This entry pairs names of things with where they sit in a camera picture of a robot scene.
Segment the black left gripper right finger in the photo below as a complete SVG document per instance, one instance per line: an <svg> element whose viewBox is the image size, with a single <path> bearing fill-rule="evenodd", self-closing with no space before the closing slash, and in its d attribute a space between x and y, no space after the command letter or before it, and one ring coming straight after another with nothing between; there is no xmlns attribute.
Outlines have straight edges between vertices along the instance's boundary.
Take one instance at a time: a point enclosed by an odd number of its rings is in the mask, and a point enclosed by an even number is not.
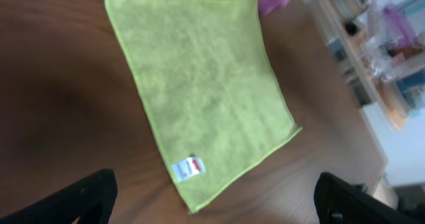
<svg viewBox="0 0 425 224"><path fill-rule="evenodd" d="M405 215L329 172L320 174L313 200L320 224L409 224L421 218Z"/></svg>

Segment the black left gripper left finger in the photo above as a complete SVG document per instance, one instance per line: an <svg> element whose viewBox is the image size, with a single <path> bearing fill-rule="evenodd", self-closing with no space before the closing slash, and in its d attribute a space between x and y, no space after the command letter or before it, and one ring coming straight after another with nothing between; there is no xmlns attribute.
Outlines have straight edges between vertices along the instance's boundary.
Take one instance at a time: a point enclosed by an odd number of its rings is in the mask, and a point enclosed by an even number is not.
<svg viewBox="0 0 425 224"><path fill-rule="evenodd" d="M6 217L2 223L109 223L118 195L112 169L97 172Z"/></svg>

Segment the green microfibre cloth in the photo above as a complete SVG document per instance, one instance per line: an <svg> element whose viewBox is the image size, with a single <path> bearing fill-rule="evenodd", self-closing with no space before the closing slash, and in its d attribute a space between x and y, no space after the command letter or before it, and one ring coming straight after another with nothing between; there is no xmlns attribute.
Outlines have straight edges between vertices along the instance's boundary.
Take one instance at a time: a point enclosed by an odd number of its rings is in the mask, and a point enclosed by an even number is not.
<svg viewBox="0 0 425 224"><path fill-rule="evenodd" d="M191 213L300 130L257 0L104 0L157 147Z"/></svg>

